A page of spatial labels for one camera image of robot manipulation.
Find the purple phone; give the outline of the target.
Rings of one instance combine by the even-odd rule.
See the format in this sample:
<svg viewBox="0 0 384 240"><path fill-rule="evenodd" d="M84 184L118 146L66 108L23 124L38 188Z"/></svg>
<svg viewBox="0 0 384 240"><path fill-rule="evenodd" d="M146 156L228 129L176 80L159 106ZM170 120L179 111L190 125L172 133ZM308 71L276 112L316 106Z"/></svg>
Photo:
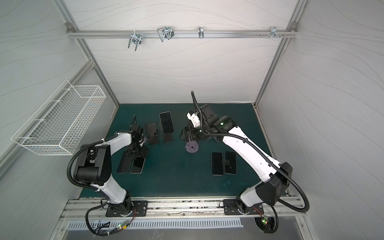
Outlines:
<svg viewBox="0 0 384 240"><path fill-rule="evenodd" d="M212 174L222 176L224 174L223 154L219 152L212 153Z"/></svg>

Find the teal edged phone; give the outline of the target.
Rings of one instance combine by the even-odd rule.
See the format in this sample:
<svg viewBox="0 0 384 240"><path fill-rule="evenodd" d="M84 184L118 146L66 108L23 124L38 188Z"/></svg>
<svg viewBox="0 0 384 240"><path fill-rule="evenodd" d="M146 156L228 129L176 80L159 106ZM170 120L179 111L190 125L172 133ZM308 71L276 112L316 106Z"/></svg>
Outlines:
<svg viewBox="0 0 384 240"><path fill-rule="evenodd" d="M127 174L130 170L131 163L134 159L134 156L131 151L124 151L121 157L119 166L117 168L118 174Z"/></svg>

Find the white edged phone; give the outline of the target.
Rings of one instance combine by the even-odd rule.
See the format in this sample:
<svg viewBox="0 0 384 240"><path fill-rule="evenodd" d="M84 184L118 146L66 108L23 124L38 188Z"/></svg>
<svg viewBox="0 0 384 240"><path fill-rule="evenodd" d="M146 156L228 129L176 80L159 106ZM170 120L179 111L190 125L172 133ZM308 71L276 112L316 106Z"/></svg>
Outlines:
<svg viewBox="0 0 384 240"><path fill-rule="evenodd" d="M237 154L236 152L225 152L225 173L229 175L237 174Z"/></svg>

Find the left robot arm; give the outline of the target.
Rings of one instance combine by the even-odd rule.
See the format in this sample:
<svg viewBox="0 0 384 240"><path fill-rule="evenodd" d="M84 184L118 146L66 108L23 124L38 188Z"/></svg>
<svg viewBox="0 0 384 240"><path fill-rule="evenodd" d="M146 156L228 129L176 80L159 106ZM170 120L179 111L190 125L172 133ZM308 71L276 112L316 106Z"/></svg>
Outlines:
<svg viewBox="0 0 384 240"><path fill-rule="evenodd" d="M145 142L143 128L138 125L137 118L134 117L129 130L116 132L110 138L82 145L71 158L67 167L68 180L77 187L91 189L104 197L99 206L90 208L85 215L86 225L94 236L106 237L117 234L132 223L131 220L124 221L112 230L108 229L110 223L93 228L89 214L94 210L106 208L121 217L136 217L137 207L132 202L130 194L113 178L112 155L125 149L119 172L133 170L134 173L139 173L148 155Z"/></svg>

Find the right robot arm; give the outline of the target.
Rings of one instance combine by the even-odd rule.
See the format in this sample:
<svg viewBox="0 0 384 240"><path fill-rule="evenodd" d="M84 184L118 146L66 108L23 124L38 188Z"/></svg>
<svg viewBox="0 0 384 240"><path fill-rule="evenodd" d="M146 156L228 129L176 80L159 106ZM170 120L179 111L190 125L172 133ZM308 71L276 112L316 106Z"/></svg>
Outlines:
<svg viewBox="0 0 384 240"><path fill-rule="evenodd" d="M180 134L180 139L186 142L187 152L197 152L199 141L214 139L240 155L260 179L256 185L243 190L234 203L223 202L224 209L243 216L256 211L257 224L265 234L273 234L279 227L279 217L274 207L276 203L298 213L309 211L309 199L292 179L293 167L289 163L280 163L266 154L246 136L235 121L228 116L218 118L208 104L200 107L195 94L191 93L191 96L194 108L187 113L190 123ZM298 191L304 202L303 207L295 207L282 200L281 196L289 186Z"/></svg>

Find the purple round stand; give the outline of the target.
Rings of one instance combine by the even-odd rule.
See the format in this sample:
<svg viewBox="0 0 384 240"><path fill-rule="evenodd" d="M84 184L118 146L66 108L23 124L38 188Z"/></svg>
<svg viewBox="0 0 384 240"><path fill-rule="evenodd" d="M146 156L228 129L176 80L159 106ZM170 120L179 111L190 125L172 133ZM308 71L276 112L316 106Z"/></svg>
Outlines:
<svg viewBox="0 0 384 240"><path fill-rule="evenodd" d="M199 150L197 141L189 141L186 143L185 149L188 153L196 153Z"/></svg>

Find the black folding phone stand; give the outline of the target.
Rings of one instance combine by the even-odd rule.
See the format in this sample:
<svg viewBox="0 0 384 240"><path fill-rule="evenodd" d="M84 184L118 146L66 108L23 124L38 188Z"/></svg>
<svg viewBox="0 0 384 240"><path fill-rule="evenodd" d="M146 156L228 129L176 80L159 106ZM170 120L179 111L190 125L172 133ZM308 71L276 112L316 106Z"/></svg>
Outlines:
<svg viewBox="0 0 384 240"><path fill-rule="evenodd" d="M156 123L148 123L145 125L146 133L148 134L149 145L156 145L159 143L159 131Z"/></svg>

